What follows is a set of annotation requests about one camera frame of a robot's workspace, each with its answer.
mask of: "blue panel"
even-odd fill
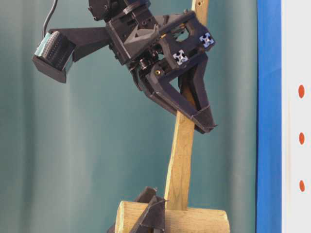
[[[258,0],[257,233],[281,233],[281,0]]]

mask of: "green curtain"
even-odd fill
[[[101,26],[87,0],[60,0],[50,27]],[[190,0],[152,0],[155,15]],[[31,57],[51,0],[0,9],[0,232],[102,233],[120,200],[164,195],[174,116],[135,87],[107,48],[60,84]],[[218,127],[195,133],[189,206],[224,209],[233,233],[255,232],[256,0],[210,0],[216,40],[205,76]]]

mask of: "wood grain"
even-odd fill
[[[122,201],[118,208],[115,233],[129,233],[147,204]],[[165,211],[166,233],[229,233],[225,211],[189,208]]]
[[[199,21],[207,23],[208,0],[193,0],[192,9],[196,11]],[[183,85],[183,95],[194,104],[189,88]],[[186,210],[188,205],[191,154],[193,145],[194,123],[182,113],[177,112],[173,146],[166,179],[166,209]]]

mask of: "red dot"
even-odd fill
[[[305,135],[303,133],[299,134],[299,141],[301,145],[305,143]]]
[[[298,93],[299,93],[299,97],[300,98],[304,97],[304,95],[305,95],[305,87],[303,85],[299,86]]]
[[[303,181],[299,182],[299,187],[300,187],[301,192],[304,192],[306,190],[305,183]]]

